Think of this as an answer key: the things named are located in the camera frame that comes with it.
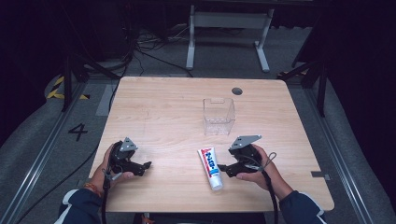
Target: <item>clear plastic container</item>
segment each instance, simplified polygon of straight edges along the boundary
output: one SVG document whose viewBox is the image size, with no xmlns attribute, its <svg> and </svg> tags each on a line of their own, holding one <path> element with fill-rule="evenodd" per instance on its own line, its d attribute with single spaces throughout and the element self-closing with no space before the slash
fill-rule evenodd
<svg viewBox="0 0 396 224">
<path fill-rule="evenodd" d="M 228 135 L 235 122 L 231 98 L 204 99 L 205 135 Z"/>
</svg>

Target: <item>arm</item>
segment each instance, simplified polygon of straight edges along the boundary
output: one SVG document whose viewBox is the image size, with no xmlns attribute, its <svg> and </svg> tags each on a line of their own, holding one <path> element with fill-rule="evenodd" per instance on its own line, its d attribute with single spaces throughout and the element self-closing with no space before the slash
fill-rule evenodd
<svg viewBox="0 0 396 224">
<path fill-rule="evenodd" d="M 104 193 L 103 183 L 105 180 L 102 170 L 107 168 L 108 157 L 112 148 L 113 145 L 108 148 L 102 163 L 96 168 L 90 182 L 85 184 L 83 189 L 73 189 L 66 193 L 59 209 L 59 218 L 55 224 L 100 223 L 98 210 L 103 201 L 101 197 Z M 111 187 L 133 177 L 133 173 L 125 172 L 111 182 Z"/>
<path fill-rule="evenodd" d="M 262 165 L 268 161 L 268 156 L 264 149 L 253 145 L 262 156 Z M 283 179 L 275 164 L 271 161 L 265 172 L 271 177 L 272 186 L 276 197 L 279 199 L 280 210 L 287 223 L 292 224 L 317 224 L 324 222 L 324 212 L 306 194 L 293 190 Z M 266 189 L 264 176 L 261 172 L 252 174 L 240 173 L 236 178 L 256 183 L 260 188 Z"/>
</svg>

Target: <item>wooden table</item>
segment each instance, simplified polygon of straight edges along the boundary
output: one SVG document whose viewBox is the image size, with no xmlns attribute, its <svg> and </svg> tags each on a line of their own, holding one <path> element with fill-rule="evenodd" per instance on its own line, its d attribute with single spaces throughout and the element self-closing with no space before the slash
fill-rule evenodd
<svg viewBox="0 0 396 224">
<path fill-rule="evenodd" d="M 232 88 L 243 93 L 234 95 Z M 229 135 L 204 135 L 203 100 L 233 98 L 236 120 Z M 271 211 L 270 194 L 256 184 L 221 174 L 224 188 L 211 190 L 197 150 L 214 147 L 218 163 L 236 160 L 228 148 L 239 135 L 261 134 L 255 144 L 276 152 L 279 172 L 325 210 L 334 207 L 312 147 L 280 80 L 188 77 L 124 77 L 120 81 L 90 175 L 107 148 L 126 136 L 139 149 L 132 161 L 152 161 L 144 176 L 110 190 L 109 212 Z"/>
</svg>

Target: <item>red text on toothpaste tube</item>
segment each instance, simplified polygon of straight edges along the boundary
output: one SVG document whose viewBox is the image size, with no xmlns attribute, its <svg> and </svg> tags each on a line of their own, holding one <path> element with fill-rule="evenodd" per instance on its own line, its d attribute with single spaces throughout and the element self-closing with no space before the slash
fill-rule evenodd
<svg viewBox="0 0 396 224">
<path fill-rule="evenodd" d="M 213 174 L 217 174 L 219 169 L 217 169 L 215 162 L 212 158 L 212 153 L 210 152 L 211 148 L 201 149 L 202 157 L 204 158 L 205 168 L 207 170 L 207 174 L 209 177 L 212 177 Z"/>
</svg>

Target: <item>human hand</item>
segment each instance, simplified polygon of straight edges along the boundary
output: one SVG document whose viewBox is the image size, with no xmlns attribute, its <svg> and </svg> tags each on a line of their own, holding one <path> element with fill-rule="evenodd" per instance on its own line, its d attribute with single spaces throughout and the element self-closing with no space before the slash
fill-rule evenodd
<svg viewBox="0 0 396 224">
<path fill-rule="evenodd" d="M 103 173 L 103 170 L 107 168 L 108 164 L 108 158 L 110 157 L 111 149 L 114 147 L 114 144 L 112 144 L 106 151 L 105 156 L 103 157 L 102 163 L 96 168 L 95 172 L 93 173 L 93 176 L 90 180 L 90 184 L 94 185 L 96 187 L 96 190 L 100 193 L 103 194 L 103 183 L 105 181 L 105 174 Z M 134 178 L 134 173 L 132 172 L 124 172 L 122 173 L 117 179 L 113 180 L 110 182 L 110 187 L 114 187 L 120 182 L 123 182 L 125 180 L 129 180 Z M 95 189 L 93 187 L 85 187 L 86 189 L 92 190 L 95 192 Z"/>
<path fill-rule="evenodd" d="M 262 166 L 264 166 L 264 164 L 267 163 L 267 161 L 269 160 L 267 153 L 264 151 L 264 149 L 262 147 L 259 147 L 256 145 L 253 145 L 253 146 L 256 148 L 256 150 L 259 152 L 259 154 L 262 156 Z M 270 176 L 275 195 L 279 200 L 282 200 L 287 195 L 289 195 L 290 193 L 293 192 L 293 189 L 282 178 L 282 176 L 280 175 L 279 171 L 277 170 L 275 164 L 272 161 L 270 161 L 268 163 L 268 165 L 265 167 L 264 170 Z M 240 180 L 254 182 L 260 188 L 268 190 L 267 183 L 265 181 L 264 176 L 262 175 L 262 172 L 256 172 L 256 173 L 251 173 L 251 174 L 239 173 L 236 175 L 236 178 L 240 179 Z"/>
</svg>

